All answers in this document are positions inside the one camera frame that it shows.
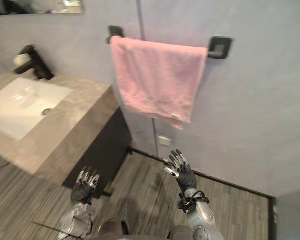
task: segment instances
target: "pink towel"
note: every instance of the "pink towel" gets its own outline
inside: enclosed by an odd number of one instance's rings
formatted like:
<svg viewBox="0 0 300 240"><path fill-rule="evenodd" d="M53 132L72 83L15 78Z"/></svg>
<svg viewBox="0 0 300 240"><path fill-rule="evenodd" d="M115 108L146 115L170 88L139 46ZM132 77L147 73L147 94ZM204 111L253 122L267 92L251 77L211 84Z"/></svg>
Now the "pink towel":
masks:
<svg viewBox="0 0 300 240"><path fill-rule="evenodd" d="M161 119L178 129L190 123L207 48L113 36L117 83L129 111Z"/></svg>

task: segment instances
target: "sink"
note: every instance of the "sink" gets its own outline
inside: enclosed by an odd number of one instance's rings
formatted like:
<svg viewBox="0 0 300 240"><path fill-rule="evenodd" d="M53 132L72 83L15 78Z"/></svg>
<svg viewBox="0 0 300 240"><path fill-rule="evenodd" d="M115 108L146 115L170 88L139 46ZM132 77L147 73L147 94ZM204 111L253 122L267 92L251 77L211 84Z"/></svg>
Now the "sink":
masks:
<svg viewBox="0 0 300 240"><path fill-rule="evenodd" d="M0 131L20 140L72 89L18 77L0 90Z"/></svg>

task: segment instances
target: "black faucet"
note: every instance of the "black faucet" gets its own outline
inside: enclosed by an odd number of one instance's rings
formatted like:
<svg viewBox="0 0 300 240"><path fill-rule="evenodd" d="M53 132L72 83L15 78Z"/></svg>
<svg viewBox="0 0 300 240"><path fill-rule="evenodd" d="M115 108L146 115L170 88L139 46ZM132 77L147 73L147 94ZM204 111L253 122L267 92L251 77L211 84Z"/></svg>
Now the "black faucet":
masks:
<svg viewBox="0 0 300 240"><path fill-rule="evenodd" d="M30 57L30 60L26 63L22 64L21 66L18 66L14 72L17 74L22 74L29 69L34 68L34 74L38 79L47 79L50 80L54 77L54 75L51 73L50 69L47 67L47 65L44 63L44 61L41 59L37 51L35 50L33 45L27 45L25 46L20 54L28 54Z"/></svg>

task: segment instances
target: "towel rack bracket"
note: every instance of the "towel rack bracket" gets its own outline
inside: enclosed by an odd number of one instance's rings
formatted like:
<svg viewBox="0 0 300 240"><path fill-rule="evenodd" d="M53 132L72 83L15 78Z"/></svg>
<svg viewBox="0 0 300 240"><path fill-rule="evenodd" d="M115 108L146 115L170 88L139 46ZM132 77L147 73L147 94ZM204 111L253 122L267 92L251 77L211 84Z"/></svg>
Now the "towel rack bracket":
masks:
<svg viewBox="0 0 300 240"><path fill-rule="evenodd" d="M212 59L225 59L228 56L231 42L231 37L213 36L210 39L208 57Z"/></svg>
<svg viewBox="0 0 300 240"><path fill-rule="evenodd" d="M110 38L113 36L121 36L123 38L125 37L124 30L120 26L110 25L110 26L108 26L108 31L109 31L109 36L106 38L107 44L110 43Z"/></svg>

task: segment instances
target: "robotic arm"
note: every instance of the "robotic arm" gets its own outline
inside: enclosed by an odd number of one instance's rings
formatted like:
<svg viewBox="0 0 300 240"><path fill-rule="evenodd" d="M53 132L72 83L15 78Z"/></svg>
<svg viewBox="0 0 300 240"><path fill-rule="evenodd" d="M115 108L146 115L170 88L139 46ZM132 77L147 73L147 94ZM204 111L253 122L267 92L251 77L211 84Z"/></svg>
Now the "robotic arm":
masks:
<svg viewBox="0 0 300 240"><path fill-rule="evenodd" d="M71 192L71 209L61 217L61 231L57 240L85 239L91 233L96 209L91 206L99 174L84 166L79 173Z"/></svg>
<svg viewBox="0 0 300 240"><path fill-rule="evenodd" d="M180 150L171 151L170 161L166 160L164 170L176 178L181 189L179 209L187 214L187 221L193 230L194 240L223 240L215 225L215 216L208 206L209 199L197 190L197 180L186 158Z"/></svg>

